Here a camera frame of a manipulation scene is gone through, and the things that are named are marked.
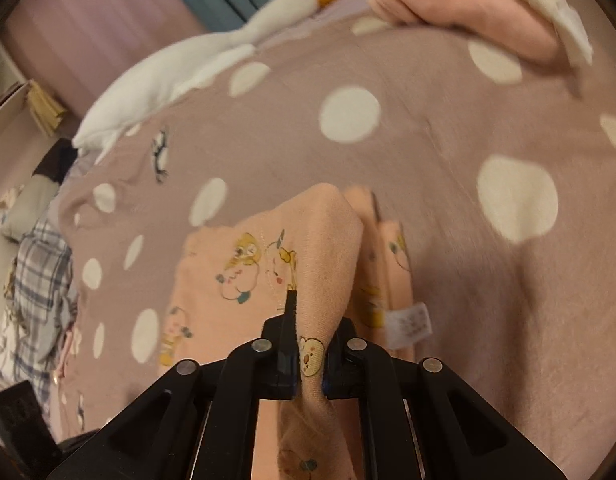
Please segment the pink curtain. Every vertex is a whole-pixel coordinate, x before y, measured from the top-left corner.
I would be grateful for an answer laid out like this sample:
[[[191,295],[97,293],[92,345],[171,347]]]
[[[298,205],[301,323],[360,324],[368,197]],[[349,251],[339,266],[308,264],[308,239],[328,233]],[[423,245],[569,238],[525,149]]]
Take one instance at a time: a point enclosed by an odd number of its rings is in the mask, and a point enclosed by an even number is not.
[[[83,116],[127,68],[205,30],[183,0],[21,0],[0,38],[28,78]]]

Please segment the beige grey pillow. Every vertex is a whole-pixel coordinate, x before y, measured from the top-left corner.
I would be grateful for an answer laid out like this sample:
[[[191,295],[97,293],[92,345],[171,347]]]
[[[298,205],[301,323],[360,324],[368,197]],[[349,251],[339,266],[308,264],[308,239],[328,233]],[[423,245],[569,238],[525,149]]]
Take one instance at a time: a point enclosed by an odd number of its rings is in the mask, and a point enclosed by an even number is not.
[[[1,234],[20,242],[29,233],[58,192],[59,184],[50,178],[35,174],[23,187],[9,209]]]

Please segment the peach cartoon print shirt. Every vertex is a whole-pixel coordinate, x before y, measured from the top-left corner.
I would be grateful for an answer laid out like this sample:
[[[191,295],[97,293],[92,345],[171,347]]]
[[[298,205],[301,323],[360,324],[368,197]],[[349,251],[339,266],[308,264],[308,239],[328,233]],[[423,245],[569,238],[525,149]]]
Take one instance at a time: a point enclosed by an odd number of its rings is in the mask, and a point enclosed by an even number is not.
[[[260,408],[253,477],[360,479],[357,403],[326,400],[320,390],[326,347],[343,318],[404,360],[431,332],[426,307],[413,297],[402,226],[378,218],[368,188],[314,185],[236,226],[189,235],[163,318],[159,367],[225,358],[284,310],[290,292],[299,393]]]

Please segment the white goose plush toy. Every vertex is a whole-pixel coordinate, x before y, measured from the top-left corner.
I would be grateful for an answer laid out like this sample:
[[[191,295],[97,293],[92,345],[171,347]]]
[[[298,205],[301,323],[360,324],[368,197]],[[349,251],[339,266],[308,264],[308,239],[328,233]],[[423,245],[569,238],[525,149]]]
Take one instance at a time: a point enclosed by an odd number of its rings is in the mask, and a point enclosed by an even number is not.
[[[252,55],[263,40],[316,14],[335,0],[270,0],[241,27],[170,44],[128,68],[85,114],[72,146],[105,156],[122,133],[182,94],[209,84]]]

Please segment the blue grey plaid cloth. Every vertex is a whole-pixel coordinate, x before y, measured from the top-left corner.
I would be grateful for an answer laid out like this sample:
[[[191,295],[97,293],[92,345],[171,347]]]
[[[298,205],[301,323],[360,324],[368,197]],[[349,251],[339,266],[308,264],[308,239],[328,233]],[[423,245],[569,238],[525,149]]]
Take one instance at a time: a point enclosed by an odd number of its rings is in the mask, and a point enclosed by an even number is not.
[[[23,235],[16,256],[7,260],[0,299],[0,378],[30,382],[38,403],[50,411],[50,384],[68,334],[76,322],[71,289],[72,251],[46,218]]]

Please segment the mauve polka dot blanket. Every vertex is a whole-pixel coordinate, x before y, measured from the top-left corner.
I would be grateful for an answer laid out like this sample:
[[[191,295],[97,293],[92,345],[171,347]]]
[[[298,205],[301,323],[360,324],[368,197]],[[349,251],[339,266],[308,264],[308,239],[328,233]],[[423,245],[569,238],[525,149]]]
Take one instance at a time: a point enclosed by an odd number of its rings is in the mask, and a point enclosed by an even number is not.
[[[60,202],[78,317],[55,425],[102,427],[162,370],[189,235],[314,185],[402,226],[437,356],[570,479],[616,441],[616,61],[537,67],[369,13],[287,34],[126,130]]]

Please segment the beige tassel hanging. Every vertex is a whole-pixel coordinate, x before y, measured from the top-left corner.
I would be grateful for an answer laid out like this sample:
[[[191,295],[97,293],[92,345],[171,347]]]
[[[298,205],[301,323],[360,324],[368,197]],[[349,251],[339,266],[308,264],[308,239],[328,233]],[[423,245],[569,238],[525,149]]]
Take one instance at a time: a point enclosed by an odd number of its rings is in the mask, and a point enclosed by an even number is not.
[[[67,108],[33,79],[28,82],[26,103],[32,119],[44,136],[56,136],[68,114]]]

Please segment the pink folded garment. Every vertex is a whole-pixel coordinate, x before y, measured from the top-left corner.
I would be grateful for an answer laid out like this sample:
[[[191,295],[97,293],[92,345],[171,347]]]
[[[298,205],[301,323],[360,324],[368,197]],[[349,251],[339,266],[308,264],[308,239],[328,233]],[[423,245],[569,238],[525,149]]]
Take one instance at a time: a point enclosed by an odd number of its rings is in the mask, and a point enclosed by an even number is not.
[[[554,27],[522,0],[369,0],[382,20],[474,32],[527,61],[550,64],[561,54]]]

